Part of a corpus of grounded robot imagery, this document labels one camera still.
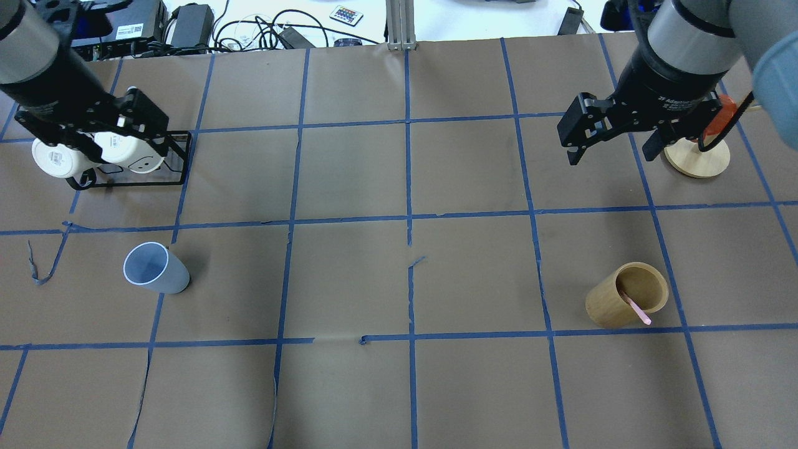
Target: white mug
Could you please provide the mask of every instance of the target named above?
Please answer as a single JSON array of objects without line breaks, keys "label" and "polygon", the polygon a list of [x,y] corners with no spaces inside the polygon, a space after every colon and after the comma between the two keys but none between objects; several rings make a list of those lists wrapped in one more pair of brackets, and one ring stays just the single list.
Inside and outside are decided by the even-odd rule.
[{"label": "white mug", "polygon": [[70,178],[79,176],[88,169],[99,167],[91,162],[85,154],[64,145],[48,146],[35,139],[30,149],[36,165],[51,177]]},{"label": "white mug", "polygon": [[164,162],[149,143],[133,136],[102,132],[94,135],[94,142],[102,148],[103,159],[134,173],[150,173]]}]

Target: black box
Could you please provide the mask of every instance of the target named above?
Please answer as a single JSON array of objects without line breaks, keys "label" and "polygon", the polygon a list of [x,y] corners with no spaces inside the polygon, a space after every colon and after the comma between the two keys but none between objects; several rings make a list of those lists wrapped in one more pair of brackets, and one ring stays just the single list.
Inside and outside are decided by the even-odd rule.
[{"label": "black box", "polygon": [[143,53],[148,42],[164,41],[168,15],[161,0],[133,0],[127,8],[106,15],[113,27],[110,34],[72,41],[72,48],[86,61]]},{"label": "black box", "polygon": [[[213,11],[208,5],[181,6],[175,19],[172,40],[173,47],[193,47],[207,45],[213,30]],[[205,50],[193,52],[205,53]]]}]

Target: sticker label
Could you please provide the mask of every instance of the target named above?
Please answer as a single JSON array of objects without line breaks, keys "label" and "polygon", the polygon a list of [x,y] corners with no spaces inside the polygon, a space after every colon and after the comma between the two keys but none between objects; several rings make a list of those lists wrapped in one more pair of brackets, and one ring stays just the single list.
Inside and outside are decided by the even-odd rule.
[{"label": "sticker label", "polygon": [[64,155],[59,153],[58,151],[51,151],[47,153],[47,157],[50,159],[50,163],[56,165],[58,167],[61,166],[61,162],[64,160]]},{"label": "sticker label", "polygon": [[125,25],[120,26],[117,28],[117,40],[118,39],[130,39],[130,38],[140,38],[141,32],[144,30],[143,23],[137,23],[135,25]]}]

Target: grid square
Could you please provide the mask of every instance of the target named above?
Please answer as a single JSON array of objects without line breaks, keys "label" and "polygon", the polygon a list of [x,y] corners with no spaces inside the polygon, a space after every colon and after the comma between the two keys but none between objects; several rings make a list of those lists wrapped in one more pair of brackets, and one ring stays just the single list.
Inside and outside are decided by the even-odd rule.
[{"label": "grid square", "polygon": [[406,342],[282,348],[275,447],[410,447]]},{"label": "grid square", "polygon": [[275,338],[287,226],[182,229],[172,251],[192,282],[167,296],[158,340]]},{"label": "grid square", "polygon": [[30,143],[0,144],[0,157],[0,230],[63,228],[75,191],[36,166]]},{"label": "grid square", "polygon": [[180,185],[89,189],[71,220],[86,228],[172,226],[182,191]]},{"label": "grid square", "polygon": [[499,41],[424,42],[409,57],[412,117],[512,113]]},{"label": "grid square", "polygon": [[[113,85],[113,79],[117,75],[117,67],[119,67],[118,61],[98,61],[98,62],[88,62],[86,65],[89,69],[97,75],[97,79],[103,86],[103,89],[110,91],[111,86]],[[11,140],[11,139],[32,139],[34,136],[28,132],[22,125],[17,123],[13,118],[11,122],[8,124],[8,129],[6,130],[6,134],[3,136],[3,139]]]},{"label": "grid square", "polygon": [[286,336],[408,331],[404,221],[301,224],[293,240]]},{"label": "grid square", "polygon": [[542,330],[529,217],[413,222],[416,332]]},{"label": "grid square", "polygon": [[[648,212],[542,215],[538,216],[538,236],[546,305],[554,329],[596,328],[585,311],[585,296],[625,263],[645,262],[668,279]],[[681,325],[670,286],[668,302],[651,319],[654,327]],[[628,327],[645,326],[632,323]]]},{"label": "grid square", "polygon": [[169,116],[169,130],[194,129],[200,113],[211,57],[146,58],[123,64],[113,94],[134,85]]},{"label": "grid square", "polygon": [[180,223],[288,220],[297,132],[202,134]]},{"label": "grid square", "polygon": [[135,447],[266,447],[274,346],[156,348]]},{"label": "grid square", "polygon": [[568,164],[557,135],[559,117],[521,121],[529,188],[536,209],[646,205],[629,140],[602,142],[584,162]]},{"label": "grid square", "polygon": [[692,325],[798,321],[798,268],[771,208],[659,213]]},{"label": "grid square", "polygon": [[[202,128],[296,125],[304,64],[304,51],[217,54]],[[253,95],[264,80],[266,96]]]},{"label": "grid square", "polygon": [[405,215],[405,127],[306,129],[297,218]]},{"label": "grid square", "polygon": [[416,347],[420,447],[562,447],[546,339]]},{"label": "grid square", "polygon": [[724,447],[798,447],[798,332],[693,334]]},{"label": "grid square", "polygon": [[[766,113],[747,113],[743,115],[741,123],[776,201],[798,200],[798,183],[795,177],[798,170],[798,151],[781,140]],[[739,129],[731,132],[729,136],[731,135],[739,137]]]},{"label": "grid square", "polygon": [[682,334],[558,337],[568,442],[712,447]]},{"label": "grid square", "polygon": [[413,213],[526,210],[513,120],[411,127]]},{"label": "grid square", "polygon": [[305,105],[305,123],[404,118],[404,53],[385,45],[314,49]]},{"label": "grid square", "polygon": [[[637,147],[648,139],[647,134],[634,135]],[[679,173],[661,154],[656,160],[642,160],[651,196],[656,205],[694,205],[747,203],[767,201],[768,195],[762,187],[757,170],[737,132],[730,133],[726,139],[731,152],[729,167],[720,175],[708,179],[697,179]]]},{"label": "grid square", "polygon": [[[0,248],[9,263],[0,269],[13,290],[2,295],[0,342],[148,341],[158,294],[129,284],[122,263],[138,244],[168,244],[170,237],[170,232],[70,234],[53,278],[37,287],[27,264],[28,237],[4,236]],[[60,236],[30,238],[40,277],[55,259],[56,239],[60,244]]]},{"label": "grid square", "polygon": [[604,98],[613,91],[598,36],[513,38],[506,45],[520,113],[563,112],[579,92]]},{"label": "grid square", "polygon": [[0,446],[125,447],[146,367],[146,349],[31,351]]}]

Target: cable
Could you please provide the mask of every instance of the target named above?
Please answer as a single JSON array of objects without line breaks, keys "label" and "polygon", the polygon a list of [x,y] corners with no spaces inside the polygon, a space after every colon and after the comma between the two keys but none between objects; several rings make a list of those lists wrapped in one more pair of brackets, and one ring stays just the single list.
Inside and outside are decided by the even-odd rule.
[{"label": "cable", "polygon": [[224,10],[222,11],[222,15],[220,15],[215,21],[213,21],[213,26],[211,27],[211,32],[213,32],[213,30],[216,29],[216,27],[219,25],[219,22],[222,21],[222,17],[224,17],[224,15],[227,14],[227,8],[229,6],[230,6],[230,0],[226,0],[226,2],[224,3]]},{"label": "cable", "polygon": [[305,14],[307,17],[312,18],[314,22],[318,23],[319,28],[324,33],[324,45],[327,46],[327,47],[330,46],[330,39],[327,37],[327,28],[325,28],[324,25],[322,25],[322,23],[319,22],[317,18],[315,18],[312,15],[306,13],[305,11],[300,11],[300,10],[282,10],[282,11],[278,12],[277,14],[275,14],[275,19],[272,22],[272,24],[277,23],[277,18],[280,17],[281,15],[285,14],[285,13]]},{"label": "cable", "polygon": [[[216,34],[215,45],[216,46],[222,46],[223,45],[223,41],[226,41],[226,40],[232,40],[232,41],[237,42],[237,43],[240,44],[240,42],[238,42],[234,38],[220,38],[221,33],[224,32],[224,30],[226,28],[228,28],[229,26],[238,25],[239,23],[247,23],[247,24],[256,25],[257,21],[255,21],[255,20],[240,20],[240,21],[229,22],[229,23],[226,23],[226,24],[222,25],[219,28],[219,31]],[[274,22],[267,22],[267,24],[272,26],[272,27],[274,27],[274,26],[285,27],[285,26],[289,25],[288,23],[274,23]],[[348,33],[346,31],[333,30],[333,29],[327,28],[325,26],[319,27],[318,25],[295,25],[295,24],[290,24],[290,26],[293,26],[293,27],[296,27],[296,28],[313,28],[313,29],[316,29],[316,30],[324,29],[324,30],[327,30],[327,31],[329,31],[331,33],[343,34],[345,36],[349,36],[349,37],[352,37],[352,38],[361,39],[364,42],[369,42],[369,43],[372,43],[372,44],[380,44],[380,42],[374,41],[372,39],[364,38],[362,36],[358,36],[356,34]],[[270,30],[267,30],[267,34],[270,35],[269,36],[270,39],[274,38],[274,36],[271,35]],[[253,41],[258,40],[260,35],[261,35],[260,33],[256,34],[255,37],[253,38]],[[239,48],[248,48],[250,45],[251,45],[251,43],[246,45],[246,46],[241,46]],[[266,46],[265,48],[262,48],[262,49],[253,49],[253,50],[274,50],[274,49],[275,48],[273,46]]]},{"label": "cable", "polygon": [[709,145],[704,146],[704,135],[706,131],[701,132],[701,136],[698,139],[698,150],[702,153],[710,151],[711,149],[715,148],[721,141],[732,131],[732,128],[737,124],[742,117],[745,110],[751,105],[753,102],[753,92],[749,92],[748,96],[745,97],[740,106],[737,108],[737,111],[732,116],[732,119],[729,120],[729,123],[723,128],[723,130],[709,143]]}]

